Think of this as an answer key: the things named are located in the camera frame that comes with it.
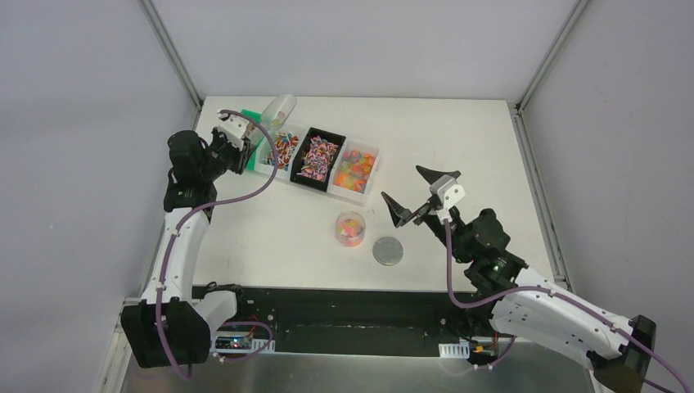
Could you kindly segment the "translucent plastic scoop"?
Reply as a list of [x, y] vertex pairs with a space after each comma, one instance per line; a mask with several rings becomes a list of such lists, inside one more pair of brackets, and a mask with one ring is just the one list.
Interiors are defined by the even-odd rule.
[[[290, 94], [275, 97], [259, 115], [256, 123], [261, 124], [268, 133], [278, 131], [290, 117], [296, 103], [296, 97]], [[259, 127], [253, 123], [249, 123], [246, 136], [252, 143], [257, 143], [264, 138], [264, 134], [259, 130]]]

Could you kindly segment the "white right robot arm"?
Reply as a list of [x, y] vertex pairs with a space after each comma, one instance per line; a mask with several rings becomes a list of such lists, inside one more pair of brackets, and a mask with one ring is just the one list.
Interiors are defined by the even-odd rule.
[[430, 197], [411, 211], [381, 194], [393, 224], [425, 224], [446, 247], [448, 298], [466, 311], [469, 332], [490, 330], [523, 338], [585, 367], [605, 388], [639, 392], [654, 355], [656, 324], [600, 308], [544, 277], [507, 246], [494, 210], [483, 209], [464, 222], [456, 204], [466, 195], [460, 172], [416, 167]]

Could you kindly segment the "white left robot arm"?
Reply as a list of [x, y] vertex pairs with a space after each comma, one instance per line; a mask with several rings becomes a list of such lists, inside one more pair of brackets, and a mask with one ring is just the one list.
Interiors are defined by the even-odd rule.
[[194, 302], [193, 276], [217, 199], [214, 181], [228, 171], [242, 174], [256, 145], [246, 135], [237, 138], [215, 127], [211, 142], [183, 130], [167, 146], [171, 168], [155, 265], [141, 300], [124, 307], [120, 317], [141, 368], [201, 364], [222, 325], [240, 331], [250, 319], [231, 287], [212, 287]]

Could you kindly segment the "clear jar lid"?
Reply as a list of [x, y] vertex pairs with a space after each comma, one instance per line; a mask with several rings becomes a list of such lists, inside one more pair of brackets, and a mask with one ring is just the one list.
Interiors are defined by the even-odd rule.
[[373, 244], [372, 255], [379, 264], [393, 266], [402, 260], [404, 248], [395, 237], [381, 237]]

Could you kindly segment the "white star candy bin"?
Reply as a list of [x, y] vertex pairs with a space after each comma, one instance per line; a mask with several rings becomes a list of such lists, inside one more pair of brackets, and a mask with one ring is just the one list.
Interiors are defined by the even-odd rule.
[[365, 205], [381, 162], [382, 151], [375, 143], [346, 138], [331, 170], [327, 194], [358, 206]]

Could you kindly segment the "white lollipop bin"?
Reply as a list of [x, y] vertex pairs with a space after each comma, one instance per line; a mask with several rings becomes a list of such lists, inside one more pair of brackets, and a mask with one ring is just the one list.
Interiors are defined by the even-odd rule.
[[278, 172], [276, 179], [288, 182], [291, 175], [291, 166], [298, 148], [304, 141], [309, 128], [300, 124], [285, 124], [278, 131], [272, 131], [273, 137], [269, 143], [263, 139], [255, 153], [254, 171], [269, 176], [275, 167], [273, 148], [277, 150]]

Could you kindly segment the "clear plastic jar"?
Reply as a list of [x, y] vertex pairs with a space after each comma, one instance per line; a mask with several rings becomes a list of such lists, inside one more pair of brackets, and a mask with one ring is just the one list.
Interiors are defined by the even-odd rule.
[[363, 217], [354, 211], [341, 213], [336, 219], [336, 240], [343, 246], [359, 246], [365, 237], [366, 224]]

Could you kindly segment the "black swirl lollipop bin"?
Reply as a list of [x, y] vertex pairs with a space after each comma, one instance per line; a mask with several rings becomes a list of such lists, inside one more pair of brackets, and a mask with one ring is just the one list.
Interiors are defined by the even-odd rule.
[[346, 136], [311, 127], [297, 147], [290, 182], [326, 192]]

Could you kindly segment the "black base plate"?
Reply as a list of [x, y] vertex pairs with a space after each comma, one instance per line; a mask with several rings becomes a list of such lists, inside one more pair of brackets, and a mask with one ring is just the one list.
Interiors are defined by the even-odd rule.
[[288, 354], [436, 357], [441, 344], [499, 337], [445, 292], [244, 287], [230, 319], [261, 322], [253, 336]]

